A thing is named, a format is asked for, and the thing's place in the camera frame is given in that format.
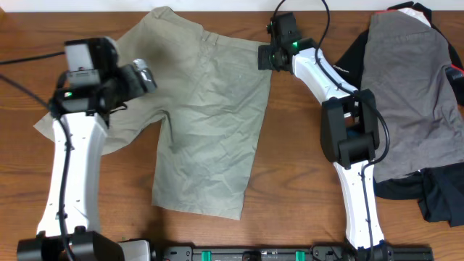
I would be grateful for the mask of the khaki green shorts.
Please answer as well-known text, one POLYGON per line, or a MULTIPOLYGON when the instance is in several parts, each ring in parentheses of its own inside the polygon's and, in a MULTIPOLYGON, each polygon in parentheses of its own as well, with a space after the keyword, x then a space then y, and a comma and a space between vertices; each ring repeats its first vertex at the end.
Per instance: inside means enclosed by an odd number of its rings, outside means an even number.
POLYGON ((121 64, 147 63, 157 90, 111 116, 103 152, 161 122, 153 204, 239 220, 270 93, 271 73, 257 65, 259 43, 158 7, 117 47, 121 64))

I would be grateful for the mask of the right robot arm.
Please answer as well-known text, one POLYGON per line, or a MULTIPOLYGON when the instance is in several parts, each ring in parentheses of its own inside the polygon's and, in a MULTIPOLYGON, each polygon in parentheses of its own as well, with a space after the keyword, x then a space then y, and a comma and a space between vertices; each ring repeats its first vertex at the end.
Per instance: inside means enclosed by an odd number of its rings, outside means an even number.
POLYGON ((271 40, 258 48, 259 70, 291 73, 321 105, 320 145, 337 171, 347 216, 351 248, 343 260, 391 260, 373 189, 379 128, 386 125, 373 93, 346 82, 327 62, 320 44, 302 37, 292 13, 274 14, 266 30, 271 40))

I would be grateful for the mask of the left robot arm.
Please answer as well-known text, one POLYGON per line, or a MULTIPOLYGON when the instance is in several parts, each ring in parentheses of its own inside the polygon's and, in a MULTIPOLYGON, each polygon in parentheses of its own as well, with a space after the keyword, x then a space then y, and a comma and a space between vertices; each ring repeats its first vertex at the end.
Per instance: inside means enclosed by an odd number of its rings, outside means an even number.
POLYGON ((117 243, 101 235, 99 174, 112 113, 157 85, 142 59, 118 64, 108 37, 65 42, 68 69, 48 108, 54 164, 46 209, 36 237, 17 245, 19 260, 150 260, 145 239, 117 243))

